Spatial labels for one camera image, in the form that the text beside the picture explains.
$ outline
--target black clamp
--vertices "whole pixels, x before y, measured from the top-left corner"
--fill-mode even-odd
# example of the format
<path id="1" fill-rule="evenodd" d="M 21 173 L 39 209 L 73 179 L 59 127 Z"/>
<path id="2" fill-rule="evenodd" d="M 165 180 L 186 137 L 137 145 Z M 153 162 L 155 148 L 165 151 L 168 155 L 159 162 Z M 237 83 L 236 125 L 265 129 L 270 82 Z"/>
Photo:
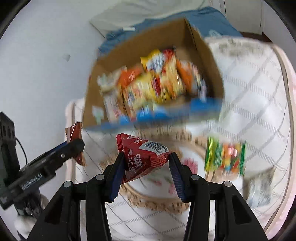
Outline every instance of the black clamp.
<path id="1" fill-rule="evenodd" d="M 33 227 L 28 241 L 80 241 L 80 201 L 86 201 L 88 241 L 111 241 L 105 202 L 117 197 L 125 169 L 124 154 L 88 182 L 65 182 Z M 210 200 L 216 205 L 215 241 L 267 241 L 255 215 L 234 185 L 207 182 L 182 165 L 176 153 L 169 156 L 169 167 L 178 196 L 191 202 L 183 240 L 208 240 Z"/>

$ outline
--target snack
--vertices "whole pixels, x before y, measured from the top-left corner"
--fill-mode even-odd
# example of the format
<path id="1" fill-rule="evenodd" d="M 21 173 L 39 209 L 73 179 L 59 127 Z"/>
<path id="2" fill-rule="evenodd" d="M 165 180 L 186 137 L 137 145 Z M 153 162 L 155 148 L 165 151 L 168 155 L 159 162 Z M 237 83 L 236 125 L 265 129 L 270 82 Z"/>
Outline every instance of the snack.
<path id="1" fill-rule="evenodd" d="M 248 181 L 247 204 L 252 208 L 257 208 L 270 204 L 272 197 L 272 179 L 275 169 L 272 167 L 259 173 Z"/>
<path id="2" fill-rule="evenodd" d="M 127 134 L 116 136 L 119 152 L 124 152 L 126 171 L 122 183 L 160 169 L 172 152 L 164 145 Z"/>
<path id="3" fill-rule="evenodd" d="M 177 70 L 183 80 L 187 93 L 194 96 L 199 96 L 201 99 L 205 99 L 206 85 L 198 72 L 197 67 L 187 61 L 177 60 Z"/>
<path id="4" fill-rule="evenodd" d="M 140 74 L 144 72 L 143 67 L 136 65 L 133 68 L 124 70 L 118 79 L 118 84 L 122 88 L 126 88 L 132 81 L 134 81 Z"/>
<path id="5" fill-rule="evenodd" d="M 162 53 L 165 56 L 165 61 L 167 62 L 168 60 L 170 60 L 172 57 L 176 56 L 175 55 L 175 49 L 165 49 L 164 51 L 162 51 Z"/>
<path id="6" fill-rule="evenodd" d="M 139 108 L 136 112 L 137 116 L 145 116 L 150 114 L 153 111 L 153 102 L 148 101 L 147 104 L 143 105 L 141 108 Z"/>
<path id="7" fill-rule="evenodd" d="M 153 50 L 147 57 L 141 57 L 141 63 L 145 71 L 153 71 L 159 74 L 165 62 L 165 54 L 160 50 Z"/>
<path id="8" fill-rule="evenodd" d="M 122 72 L 126 70 L 126 66 L 122 66 L 108 75 L 103 74 L 102 76 L 98 76 L 97 83 L 101 88 L 101 92 L 104 94 L 105 92 L 113 90 L 117 86 L 118 79 Z"/>
<path id="9" fill-rule="evenodd" d="M 67 143 L 75 140 L 82 139 L 81 135 L 82 122 L 75 122 L 72 126 L 65 129 Z M 83 152 L 74 157 L 75 161 L 82 166 L 86 166 L 85 158 Z"/>
<path id="10" fill-rule="evenodd" d="M 177 72 L 176 57 L 174 54 L 169 55 L 168 60 L 163 66 L 162 73 L 159 75 L 159 79 L 161 94 L 157 99 L 158 103 L 176 99 L 179 95 L 184 93 L 183 82 Z"/>
<path id="11" fill-rule="evenodd" d="M 120 116 L 124 116 L 124 107 L 121 95 L 114 90 L 104 95 L 104 105 L 109 122 L 117 122 Z"/>
<path id="12" fill-rule="evenodd" d="M 244 174 L 245 146 L 243 143 L 223 143 L 208 137 L 205 170 L 222 169 L 226 172 Z"/>
<path id="13" fill-rule="evenodd" d="M 146 105 L 149 100 L 156 100 L 152 73 L 139 76 L 127 88 L 122 90 L 123 102 L 129 117 L 136 116 L 136 110 Z"/>

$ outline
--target printed logo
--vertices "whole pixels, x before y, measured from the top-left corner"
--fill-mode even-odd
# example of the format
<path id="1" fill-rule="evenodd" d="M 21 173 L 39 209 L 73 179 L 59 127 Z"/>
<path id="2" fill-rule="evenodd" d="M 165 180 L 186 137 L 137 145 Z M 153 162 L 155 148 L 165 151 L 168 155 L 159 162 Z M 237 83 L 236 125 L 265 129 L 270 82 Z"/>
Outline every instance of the printed logo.
<path id="1" fill-rule="evenodd" d="M 134 141 L 134 143 L 139 144 L 140 141 L 142 141 L 142 138 L 138 138 L 137 140 Z"/>
<path id="2" fill-rule="evenodd" d="M 39 173 L 37 176 L 28 180 L 25 184 L 22 184 L 21 185 L 22 190 L 26 190 L 27 188 L 29 188 L 31 185 L 33 185 L 34 183 L 36 183 L 37 181 L 39 181 L 42 178 L 43 178 L 42 174 Z"/>
<path id="3" fill-rule="evenodd" d="M 134 156 L 133 162 L 137 167 L 142 166 L 142 161 L 141 161 L 141 158 L 140 158 L 140 154 L 137 154 L 137 155 Z"/>
<path id="4" fill-rule="evenodd" d="M 128 136 L 128 139 L 134 139 L 134 138 L 136 138 L 136 137 L 134 137 L 134 136 Z"/>

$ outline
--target small red candy wrapper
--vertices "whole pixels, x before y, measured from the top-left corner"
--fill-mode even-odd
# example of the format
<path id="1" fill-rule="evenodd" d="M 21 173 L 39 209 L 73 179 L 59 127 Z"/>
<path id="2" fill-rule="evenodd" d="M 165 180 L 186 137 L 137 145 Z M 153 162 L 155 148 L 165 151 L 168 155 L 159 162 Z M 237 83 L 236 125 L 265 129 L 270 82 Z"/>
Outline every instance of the small red candy wrapper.
<path id="1" fill-rule="evenodd" d="M 65 129 L 66 137 L 67 137 L 67 143 L 75 140 L 75 139 L 81 139 L 82 140 L 82 122 L 75 122 L 73 125 Z M 82 166 L 86 166 L 85 158 L 83 155 L 83 152 L 78 154 L 74 157 L 75 161 Z"/>
<path id="2" fill-rule="evenodd" d="M 116 136 L 119 152 L 124 152 L 126 172 L 122 183 L 136 180 L 160 169 L 172 152 L 164 145 L 127 134 Z"/>

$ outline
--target white wall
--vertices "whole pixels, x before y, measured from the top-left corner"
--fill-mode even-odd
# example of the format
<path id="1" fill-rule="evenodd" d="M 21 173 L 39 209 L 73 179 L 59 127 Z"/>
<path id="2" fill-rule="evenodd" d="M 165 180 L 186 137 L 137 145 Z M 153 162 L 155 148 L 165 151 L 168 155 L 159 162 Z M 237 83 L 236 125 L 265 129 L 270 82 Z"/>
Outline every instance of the white wall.
<path id="1" fill-rule="evenodd" d="M 261 0 L 220 0 L 222 6 L 223 2 L 225 16 L 233 27 L 240 32 L 262 34 Z"/>
<path id="2" fill-rule="evenodd" d="M 32 0 L 0 40 L 0 111 L 15 123 L 29 161 L 64 141 L 65 107 L 84 96 L 100 33 L 89 19 L 112 1 Z M 63 59 L 70 54 L 70 60 Z M 25 159 L 17 153 L 21 166 Z M 65 178 L 65 167 L 41 187 L 51 198 Z M 0 215 L 16 236 L 14 207 Z"/>

